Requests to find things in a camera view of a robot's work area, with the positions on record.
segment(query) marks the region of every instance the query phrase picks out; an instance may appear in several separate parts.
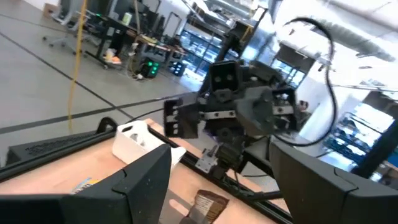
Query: black monitor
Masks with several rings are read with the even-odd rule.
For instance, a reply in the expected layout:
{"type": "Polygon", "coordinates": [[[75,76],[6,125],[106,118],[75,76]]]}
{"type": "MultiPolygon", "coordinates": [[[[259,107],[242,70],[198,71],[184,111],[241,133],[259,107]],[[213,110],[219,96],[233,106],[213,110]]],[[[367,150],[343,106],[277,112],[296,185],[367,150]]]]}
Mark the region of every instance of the black monitor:
{"type": "MultiPolygon", "coordinates": [[[[141,2],[137,2],[137,8],[138,13],[148,11],[148,7],[141,2]]],[[[124,13],[126,12],[130,12],[131,14],[136,13],[134,3],[131,0],[118,0],[113,11],[119,15],[119,20],[123,19],[124,13]]]]}

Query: wooden table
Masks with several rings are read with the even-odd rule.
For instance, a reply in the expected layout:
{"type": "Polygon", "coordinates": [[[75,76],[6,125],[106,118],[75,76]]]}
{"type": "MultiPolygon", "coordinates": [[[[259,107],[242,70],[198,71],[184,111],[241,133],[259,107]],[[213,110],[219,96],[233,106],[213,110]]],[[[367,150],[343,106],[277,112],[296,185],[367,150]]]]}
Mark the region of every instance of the wooden table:
{"type": "MultiPolygon", "coordinates": [[[[156,131],[163,132],[163,127],[153,120],[147,119],[146,122],[156,131]]],[[[172,140],[192,154],[201,156],[201,151],[188,142],[182,139],[172,140]]],[[[112,154],[113,141],[114,139],[109,139],[0,183],[0,194],[68,194],[88,177],[102,180],[126,166],[112,154]]],[[[260,186],[242,176],[239,177],[241,184],[255,192],[261,191],[260,186]]],[[[182,164],[178,164],[173,170],[169,189],[191,205],[200,189],[210,190],[230,199],[227,208],[215,223],[274,223],[182,164]]],[[[287,210],[283,200],[272,202],[287,210]]]]}

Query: concrete floor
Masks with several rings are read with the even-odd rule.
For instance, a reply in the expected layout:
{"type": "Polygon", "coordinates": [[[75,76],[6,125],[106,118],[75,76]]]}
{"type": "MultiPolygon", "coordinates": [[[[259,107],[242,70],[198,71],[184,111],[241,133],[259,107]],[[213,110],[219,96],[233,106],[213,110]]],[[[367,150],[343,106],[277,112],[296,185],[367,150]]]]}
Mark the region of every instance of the concrete floor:
{"type": "MultiPolygon", "coordinates": [[[[63,27],[42,17],[42,11],[20,0],[0,2],[0,162],[3,164],[9,146],[40,141],[69,134],[68,122],[45,124],[51,118],[65,118],[70,79],[75,57],[59,45],[50,48],[42,41],[44,35],[61,37],[63,27]]],[[[92,58],[81,60],[73,101],[73,114],[137,103],[162,96],[195,91],[199,85],[186,77],[160,73],[148,82],[139,83],[120,75],[116,70],[104,70],[92,58]]],[[[92,131],[100,119],[110,116],[119,124],[132,116],[161,108],[162,101],[140,106],[97,113],[73,120],[73,133],[92,131]]],[[[162,113],[147,118],[162,123],[162,113]]],[[[189,140],[203,149],[213,146],[205,135],[189,140]]],[[[316,156],[320,147],[303,150],[316,156]]],[[[249,164],[243,174],[258,175],[262,171],[249,164]]],[[[269,177],[251,178],[267,190],[277,189],[269,177]]]]}

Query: white box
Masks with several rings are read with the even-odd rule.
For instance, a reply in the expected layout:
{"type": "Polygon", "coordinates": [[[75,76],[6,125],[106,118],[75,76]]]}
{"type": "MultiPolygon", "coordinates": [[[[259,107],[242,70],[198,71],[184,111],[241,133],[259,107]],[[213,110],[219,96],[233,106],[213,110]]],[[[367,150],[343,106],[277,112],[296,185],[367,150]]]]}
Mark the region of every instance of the white box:
{"type": "MultiPolygon", "coordinates": [[[[149,132],[145,121],[133,121],[118,126],[112,153],[126,164],[130,164],[162,144],[165,143],[149,132]]],[[[186,151],[183,147],[172,148],[171,170],[186,151]]]]}

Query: cardboard box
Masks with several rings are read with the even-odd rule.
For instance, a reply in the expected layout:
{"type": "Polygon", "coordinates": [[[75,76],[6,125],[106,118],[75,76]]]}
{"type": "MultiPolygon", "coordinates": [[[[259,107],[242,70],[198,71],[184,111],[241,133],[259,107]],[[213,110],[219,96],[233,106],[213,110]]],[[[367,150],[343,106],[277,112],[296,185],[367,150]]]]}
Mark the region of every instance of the cardboard box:
{"type": "Polygon", "coordinates": [[[46,18],[51,18],[51,13],[55,12],[58,9],[58,6],[45,3],[43,9],[43,16],[46,18]]]}

